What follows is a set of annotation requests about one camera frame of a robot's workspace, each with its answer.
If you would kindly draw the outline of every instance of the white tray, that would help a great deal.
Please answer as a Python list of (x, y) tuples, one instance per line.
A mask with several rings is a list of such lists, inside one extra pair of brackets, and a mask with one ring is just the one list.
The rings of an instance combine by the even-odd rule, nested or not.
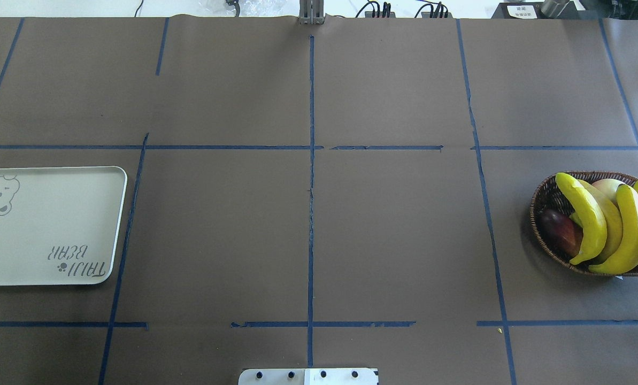
[(0, 168), (0, 286), (106, 280), (125, 193), (120, 167)]

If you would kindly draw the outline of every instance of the black cable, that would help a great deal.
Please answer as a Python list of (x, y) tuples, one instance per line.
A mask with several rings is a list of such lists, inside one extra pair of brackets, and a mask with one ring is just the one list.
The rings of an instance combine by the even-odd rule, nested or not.
[(433, 5), (431, 3), (425, 3), (424, 5), (422, 5), (418, 12), (416, 12), (416, 14), (414, 15), (414, 19), (416, 19), (417, 17), (419, 17), (419, 14), (421, 13), (422, 10), (424, 10), (425, 7), (431, 7), (431, 14), (433, 13)]
[(373, 8), (373, 17), (375, 17), (375, 15), (380, 14), (380, 4), (378, 2), (367, 2), (366, 4), (364, 4), (364, 6), (359, 10), (359, 12), (357, 12), (357, 15), (355, 16), (355, 19), (359, 17), (359, 15), (361, 14), (361, 12), (368, 7), (368, 5), (371, 5), (371, 7)]
[(443, 10), (442, 3), (438, 3), (438, 5), (435, 7), (435, 12), (432, 12), (429, 15), (429, 18), (438, 19), (438, 14), (442, 14), (442, 10)]
[(138, 17), (138, 11), (143, 8), (143, 2), (145, 2), (145, 0), (141, 0), (141, 4), (138, 5), (138, 8), (136, 8), (136, 12), (133, 14), (133, 17)]

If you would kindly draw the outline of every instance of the wicker basket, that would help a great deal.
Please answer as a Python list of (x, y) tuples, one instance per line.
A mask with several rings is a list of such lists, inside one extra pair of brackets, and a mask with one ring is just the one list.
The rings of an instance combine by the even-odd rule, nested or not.
[[(592, 183), (600, 179), (613, 178), (632, 185), (632, 183), (638, 180), (638, 178), (635, 178), (631, 175), (607, 171), (566, 171), (566, 173), (571, 174), (577, 179), (585, 180), (588, 183)], [(543, 237), (540, 235), (537, 224), (535, 222), (535, 217), (544, 209), (551, 208), (553, 210), (561, 212), (564, 215), (570, 215), (573, 212), (573, 206), (570, 204), (570, 202), (568, 202), (566, 197), (556, 186), (555, 175), (546, 178), (546, 180), (540, 183), (532, 197), (531, 209), (529, 210), (529, 212), (531, 213), (531, 226), (533, 234), (535, 234), (537, 241), (544, 249), (544, 252), (546, 252), (548, 256), (550, 256), (553, 260), (557, 261), (566, 268), (569, 268), (570, 270), (580, 274), (610, 277), (611, 275), (608, 274), (590, 272), (590, 270), (587, 269), (587, 262), (582, 263), (578, 266), (571, 265), (570, 263), (568, 263), (571, 257), (569, 257), (564, 251), (561, 251), (556, 247), (553, 247), (552, 245), (546, 243)], [(628, 271), (627, 273), (621, 275), (638, 277), (638, 265), (631, 271)]]

